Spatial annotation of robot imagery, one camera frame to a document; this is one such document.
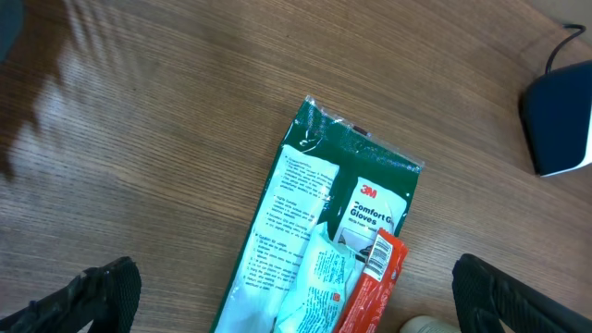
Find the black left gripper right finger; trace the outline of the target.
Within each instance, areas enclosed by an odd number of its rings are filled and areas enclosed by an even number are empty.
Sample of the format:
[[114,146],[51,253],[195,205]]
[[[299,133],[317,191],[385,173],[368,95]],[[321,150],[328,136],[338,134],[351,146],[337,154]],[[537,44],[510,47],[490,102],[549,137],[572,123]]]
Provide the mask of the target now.
[[452,269],[462,333],[591,333],[591,320],[465,253]]

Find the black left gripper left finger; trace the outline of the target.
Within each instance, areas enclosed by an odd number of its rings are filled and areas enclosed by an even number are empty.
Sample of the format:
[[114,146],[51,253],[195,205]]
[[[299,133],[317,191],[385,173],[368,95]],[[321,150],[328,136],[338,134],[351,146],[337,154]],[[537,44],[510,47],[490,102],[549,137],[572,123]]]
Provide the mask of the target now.
[[3,332],[129,333],[139,307],[142,279],[128,256],[75,276],[61,290],[1,320]]

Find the red white tissue pack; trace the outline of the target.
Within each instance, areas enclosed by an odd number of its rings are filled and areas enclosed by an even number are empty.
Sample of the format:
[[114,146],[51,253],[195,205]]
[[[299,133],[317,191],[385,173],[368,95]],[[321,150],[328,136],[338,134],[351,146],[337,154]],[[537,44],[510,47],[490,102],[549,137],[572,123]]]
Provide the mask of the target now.
[[461,333],[461,330],[433,316],[418,315],[405,322],[400,333]]

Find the red white tube packet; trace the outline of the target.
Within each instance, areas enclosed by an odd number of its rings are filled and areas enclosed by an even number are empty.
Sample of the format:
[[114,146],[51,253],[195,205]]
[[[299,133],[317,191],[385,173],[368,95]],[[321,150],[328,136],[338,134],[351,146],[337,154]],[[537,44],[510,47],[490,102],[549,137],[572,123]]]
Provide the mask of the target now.
[[364,270],[333,329],[334,333],[375,333],[402,271],[408,248],[381,228]]

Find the clear teal wipes packet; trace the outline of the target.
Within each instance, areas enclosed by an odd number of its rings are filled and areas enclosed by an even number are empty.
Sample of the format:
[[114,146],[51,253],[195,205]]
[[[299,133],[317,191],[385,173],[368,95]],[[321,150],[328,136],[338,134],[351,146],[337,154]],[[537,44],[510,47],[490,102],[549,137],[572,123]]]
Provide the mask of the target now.
[[277,314],[278,333],[329,333],[351,293],[356,252],[334,243],[327,224],[314,227],[300,268]]

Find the green 3M gloves package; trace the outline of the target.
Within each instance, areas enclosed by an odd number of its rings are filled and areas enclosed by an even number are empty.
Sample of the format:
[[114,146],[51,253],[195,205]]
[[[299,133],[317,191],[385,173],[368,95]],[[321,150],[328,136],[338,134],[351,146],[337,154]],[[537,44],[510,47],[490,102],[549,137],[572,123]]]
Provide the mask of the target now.
[[400,234],[424,165],[307,96],[277,148],[212,331],[273,331],[316,228],[353,255],[351,290],[378,230]]

